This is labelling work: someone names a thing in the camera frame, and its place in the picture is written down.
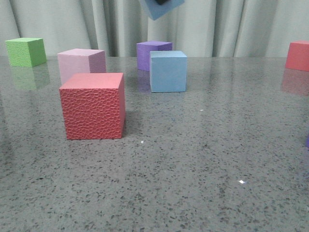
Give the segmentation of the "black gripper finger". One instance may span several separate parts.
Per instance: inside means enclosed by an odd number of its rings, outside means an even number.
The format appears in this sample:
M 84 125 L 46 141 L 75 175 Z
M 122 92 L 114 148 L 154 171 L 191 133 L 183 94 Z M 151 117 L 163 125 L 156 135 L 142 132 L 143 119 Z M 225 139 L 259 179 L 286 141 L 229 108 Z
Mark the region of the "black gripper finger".
M 163 5 L 165 4 L 166 2 L 168 2 L 169 0 L 155 0 L 155 2 L 159 5 Z

